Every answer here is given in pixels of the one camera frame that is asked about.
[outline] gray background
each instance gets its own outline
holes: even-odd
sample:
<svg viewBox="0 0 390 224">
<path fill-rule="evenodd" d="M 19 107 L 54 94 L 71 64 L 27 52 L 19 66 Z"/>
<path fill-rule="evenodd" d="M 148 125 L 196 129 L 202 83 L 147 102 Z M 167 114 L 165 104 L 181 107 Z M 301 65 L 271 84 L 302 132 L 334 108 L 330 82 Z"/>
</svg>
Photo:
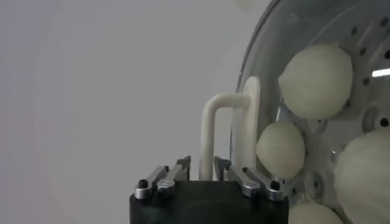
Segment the gray background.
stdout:
<svg viewBox="0 0 390 224">
<path fill-rule="evenodd" d="M 193 156 L 268 0 L 0 2 L 0 223 L 127 223 L 157 165 Z M 228 157 L 230 115 L 216 154 Z"/>
</svg>

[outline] white dough ball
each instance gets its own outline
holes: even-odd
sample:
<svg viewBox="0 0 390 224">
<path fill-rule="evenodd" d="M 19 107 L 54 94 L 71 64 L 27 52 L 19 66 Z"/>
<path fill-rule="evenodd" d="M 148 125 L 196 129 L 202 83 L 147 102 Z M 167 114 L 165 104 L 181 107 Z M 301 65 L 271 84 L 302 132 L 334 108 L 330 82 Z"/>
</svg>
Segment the white dough ball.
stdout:
<svg viewBox="0 0 390 224">
<path fill-rule="evenodd" d="M 290 209 L 288 224 L 342 224 L 342 221 L 325 206 L 304 203 Z"/>
<path fill-rule="evenodd" d="M 305 161 L 305 143 L 300 130 L 289 122 L 268 125 L 257 142 L 257 156 L 271 174 L 294 177 Z"/>
<path fill-rule="evenodd" d="M 390 130 L 354 139 L 335 167 L 337 198 L 354 224 L 390 223 Z"/>
<path fill-rule="evenodd" d="M 279 77 L 286 106 L 305 119 L 328 119 L 349 98 L 352 87 L 349 55 L 332 45 L 317 45 L 298 52 Z"/>
</svg>

